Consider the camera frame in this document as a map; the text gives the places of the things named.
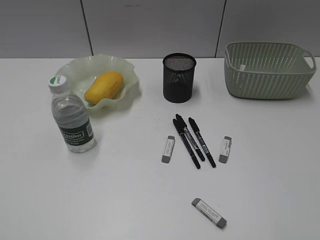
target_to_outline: wall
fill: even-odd
[[[1,0],[0,58],[78,58],[91,48],[124,58],[174,52],[221,58],[225,45],[238,41],[293,43],[320,56],[318,6],[315,0]]]
[[[91,55],[79,0],[1,0],[0,58]]]
[[[292,43],[320,56],[319,7],[316,0],[227,0],[216,56],[239,41]]]

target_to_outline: plastic bottle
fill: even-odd
[[[65,76],[49,80],[52,93],[51,110],[69,150],[82,153],[96,145],[84,103],[69,88]]]

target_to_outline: basket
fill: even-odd
[[[313,67],[304,59],[308,54]],[[292,99],[317,70],[311,52],[279,42],[233,42],[225,47],[228,92],[246,99]]]

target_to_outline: mango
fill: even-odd
[[[113,99],[124,84],[124,77],[117,71],[108,71],[96,78],[92,86],[85,92],[84,99],[97,104],[102,99]]]

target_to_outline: bowl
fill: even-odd
[[[66,77],[71,90],[81,98],[87,111],[91,112],[102,107],[114,107],[132,86],[139,84],[134,68],[134,65],[121,57],[99,54],[76,58],[61,67],[55,75]],[[104,98],[98,104],[87,102],[85,100],[86,91],[98,76],[110,71],[122,74],[124,81],[122,89],[113,99]]]

